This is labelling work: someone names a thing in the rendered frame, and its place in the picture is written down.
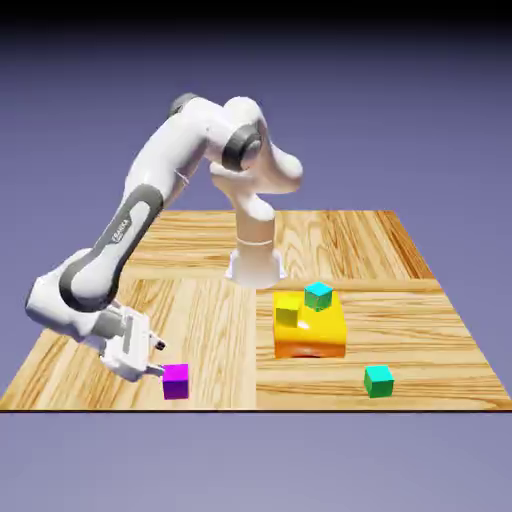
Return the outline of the small yellow cube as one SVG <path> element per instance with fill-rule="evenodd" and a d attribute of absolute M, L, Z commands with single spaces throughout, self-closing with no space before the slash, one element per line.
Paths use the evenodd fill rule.
<path fill-rule="evenodd" d="M 276 322 L 280 326 L 296 328 L 298 326 L 300 308 L 277 307 Z"/>

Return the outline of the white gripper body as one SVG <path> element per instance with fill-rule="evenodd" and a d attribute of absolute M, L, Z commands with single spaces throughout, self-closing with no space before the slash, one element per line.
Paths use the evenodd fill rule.
<path fill-rule="evenodd" d="M 120 319 L 116 335 L 106 340 L 101 362 L 113 373 L 129 382 L 138 381 L 149 363 L 149 318 L 130 307 L 111 308 Z"/>

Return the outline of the large yellow box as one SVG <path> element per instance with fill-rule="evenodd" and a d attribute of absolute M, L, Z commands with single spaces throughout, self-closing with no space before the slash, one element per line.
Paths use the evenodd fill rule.
<path fill-rule="evenodd" d="M 298 326 L 278 325 L 275 317 L 277 307 L 300 308 Z M 304 305 L 303 291 L 276 291 L 273 293 L 272 314 L 276 358 L 345 356 L 347 327 L 336 292 L 332 294 L 332 305 L 316 312 Z"/>

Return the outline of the small purple cube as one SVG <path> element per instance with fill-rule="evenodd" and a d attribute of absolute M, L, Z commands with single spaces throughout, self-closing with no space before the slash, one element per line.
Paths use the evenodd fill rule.
<path fill-rule="evenodd" d="M 162 388 L 165 400 L 180 400 L 189 397 L 189 366 L 171 364 L 164 366 Z"/>

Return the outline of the small cyan cube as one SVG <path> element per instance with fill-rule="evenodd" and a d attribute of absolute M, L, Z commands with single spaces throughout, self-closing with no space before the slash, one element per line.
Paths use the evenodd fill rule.
<path fill-rule="evenodd" d="M 332 305 L 333 289 L 322 282 L 315 282 L 304 288 L 304 305 L 316 312 Z"/>

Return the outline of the small green cube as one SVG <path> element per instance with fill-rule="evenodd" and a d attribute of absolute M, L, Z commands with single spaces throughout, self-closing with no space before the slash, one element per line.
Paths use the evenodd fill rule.
<path fill-rule="evenodd" d="M 389 397 L 393 393 L 394 377 L 387 365 L 365 367 L 364 386 L 370 398 Z"/>

